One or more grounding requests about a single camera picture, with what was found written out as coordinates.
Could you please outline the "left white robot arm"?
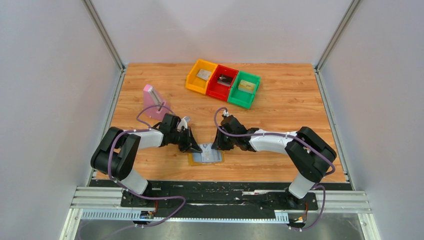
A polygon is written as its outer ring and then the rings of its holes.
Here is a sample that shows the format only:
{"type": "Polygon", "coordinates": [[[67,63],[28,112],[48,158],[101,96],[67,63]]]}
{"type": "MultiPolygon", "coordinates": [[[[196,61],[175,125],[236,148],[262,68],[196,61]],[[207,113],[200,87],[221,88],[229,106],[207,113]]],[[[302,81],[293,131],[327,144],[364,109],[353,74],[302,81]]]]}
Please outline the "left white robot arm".
{"type": "Polygon", "coordinates": [[[147,129],[110,127],[94,151],[90,165],[122,184],[124,189],[141,195],[148,189],[149,182],[134,169],[139,149],[176,145],[182,153],[203,152],[188,121],[187,117],[166,113],[162,121],[147,129]]]}

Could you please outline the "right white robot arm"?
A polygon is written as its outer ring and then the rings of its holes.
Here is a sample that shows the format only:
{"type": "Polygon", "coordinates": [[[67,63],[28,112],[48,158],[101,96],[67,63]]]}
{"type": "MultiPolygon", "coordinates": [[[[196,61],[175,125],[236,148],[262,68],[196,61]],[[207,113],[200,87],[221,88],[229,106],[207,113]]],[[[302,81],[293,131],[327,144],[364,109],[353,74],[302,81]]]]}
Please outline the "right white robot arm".
{"type": "Polygon", "coordinates": [[[298,131],[272,132],[257,127],[245,128],[233,115],[223,116],[211,147],[220,151],[239,147],[243,151],[287,155],[298,170],[288,187],[289,194],[297,199],[304,198],[309,190],[336,170],[336,151],[307,126],[298,131]]]}

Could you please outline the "yellow leather card holder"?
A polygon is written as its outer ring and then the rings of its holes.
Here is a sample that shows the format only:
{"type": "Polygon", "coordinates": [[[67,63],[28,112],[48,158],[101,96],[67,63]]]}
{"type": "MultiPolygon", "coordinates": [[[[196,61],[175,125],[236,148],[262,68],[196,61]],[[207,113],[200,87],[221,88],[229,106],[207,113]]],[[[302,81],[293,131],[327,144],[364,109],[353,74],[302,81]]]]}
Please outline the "yellow leather card holder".
{"type": "Polygon", "coordinates": [[[212,143],[202,143],[199,145],[201,153],[191,152],[188,154],[188,164],[190,166],[212,165],[224,162],[223,152],[212,149],[212,143]]]}

